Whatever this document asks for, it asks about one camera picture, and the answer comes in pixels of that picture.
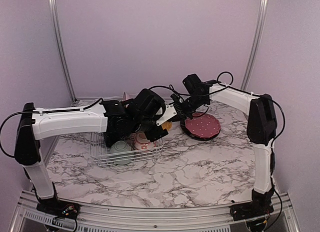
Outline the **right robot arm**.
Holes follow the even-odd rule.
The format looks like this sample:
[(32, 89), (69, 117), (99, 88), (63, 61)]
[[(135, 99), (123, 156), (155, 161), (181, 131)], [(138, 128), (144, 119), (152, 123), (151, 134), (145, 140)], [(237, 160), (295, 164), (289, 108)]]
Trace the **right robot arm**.
[(255, 156), (255, 182), (251, 193), (248, 212), (258, 216), (271, 203), (274, 194), (272, 175), (275, 167), (273, 143), (278, 126), (274, 100), (269, 94), (258, 95), (212, 80), (187, 86), (189, 96), (180, 101), (172, 94), (174, 107), (183, 117), (191, 117), (195, 110), (216, 100), (234, 107), (248, 116), (246, 134), (253, 145)]

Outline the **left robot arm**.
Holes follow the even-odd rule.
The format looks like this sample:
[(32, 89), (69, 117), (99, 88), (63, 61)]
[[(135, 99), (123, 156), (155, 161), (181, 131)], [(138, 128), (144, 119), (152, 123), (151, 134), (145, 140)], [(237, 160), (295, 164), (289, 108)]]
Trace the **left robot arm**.
[(41, 140), (71, 133), (102, 133), (111, 156), (127, 160), (131, 150), (127, 137), (143, 132), (154, 142), (168, 134), (162, 124), (174, 114), (162, 98), (151, 96), (126, 102), (100, 98), (87, 106), (60, 109), (35, 108), (33, 103), (27, 103), (20, 116), (14, 158), (26, 171), (39, 203), (50, 213), (59, 214), (63, 203), (44, 165)]

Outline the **maroon polka dot plate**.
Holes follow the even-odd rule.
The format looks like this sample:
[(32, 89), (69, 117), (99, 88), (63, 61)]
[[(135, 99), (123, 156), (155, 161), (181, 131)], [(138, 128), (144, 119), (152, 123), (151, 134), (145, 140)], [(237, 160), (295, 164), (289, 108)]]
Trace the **maroon polka dot plate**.
[(193, 118), (187, 118), (184, 125), (191, 135), (201, 139), (213, 138), (218, 136), (221, 131), (221, 124), (218, 119), (208, 113), (193, 113)]

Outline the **red patterned white bowl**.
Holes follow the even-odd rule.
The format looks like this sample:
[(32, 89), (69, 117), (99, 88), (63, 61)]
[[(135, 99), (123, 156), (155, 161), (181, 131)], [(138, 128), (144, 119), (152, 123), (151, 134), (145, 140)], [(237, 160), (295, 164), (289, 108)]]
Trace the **red patterned white bowl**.
[(133, 147), (135, 150), (141, 150), (142, 152), (147, 152), (157, 146), (157, 143), (151, 142), (147, 139), (143, 132), (135, 133), (133, 135)]

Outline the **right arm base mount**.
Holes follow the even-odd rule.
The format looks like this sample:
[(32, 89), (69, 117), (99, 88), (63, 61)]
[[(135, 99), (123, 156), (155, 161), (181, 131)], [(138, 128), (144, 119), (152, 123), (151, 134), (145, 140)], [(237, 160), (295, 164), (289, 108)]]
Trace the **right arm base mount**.
[(240, 204), (233, 204), (230, 206), (230, 214), (234, 221), (243, 219), (250, 219), (263, 215), (268, 215), (274, 212), (274, 207), (271, 203), (261, 206), (259, 203), (245, 202)]

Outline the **black striped plate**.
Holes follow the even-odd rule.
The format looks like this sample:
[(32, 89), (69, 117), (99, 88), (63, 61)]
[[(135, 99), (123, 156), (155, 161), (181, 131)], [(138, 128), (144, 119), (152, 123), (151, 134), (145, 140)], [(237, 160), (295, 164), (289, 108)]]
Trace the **black striped plate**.
[(216, 138), (221, 131), (221, 125), (209, 124), (209, 125), (195, 125), (188, 128), (184, 121), (180, 122), (180, 127), (185, 135), (198, 141), (209, 141)]

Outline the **yellow polka dot plate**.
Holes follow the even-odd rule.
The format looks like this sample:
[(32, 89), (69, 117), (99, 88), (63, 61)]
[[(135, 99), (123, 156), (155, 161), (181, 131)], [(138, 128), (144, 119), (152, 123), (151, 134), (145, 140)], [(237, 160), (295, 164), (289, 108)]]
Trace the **yellow polka dot plate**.
[(167, 131), (170, 131), (171, 128), (172, 128), (172, 122), (166, 121), (161, 125), (161, 127), (162, 127), (163, 130), (166, 129)]

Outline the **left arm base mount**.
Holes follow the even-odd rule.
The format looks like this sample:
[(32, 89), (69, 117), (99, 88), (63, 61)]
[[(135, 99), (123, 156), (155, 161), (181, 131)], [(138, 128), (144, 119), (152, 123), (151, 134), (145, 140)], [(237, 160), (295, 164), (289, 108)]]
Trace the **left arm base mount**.
[(48, 213), (57, 217), (76, 219), (79, 214), (80, 205), (64, 200), (44, 200), (37, 204), (38, 211)]

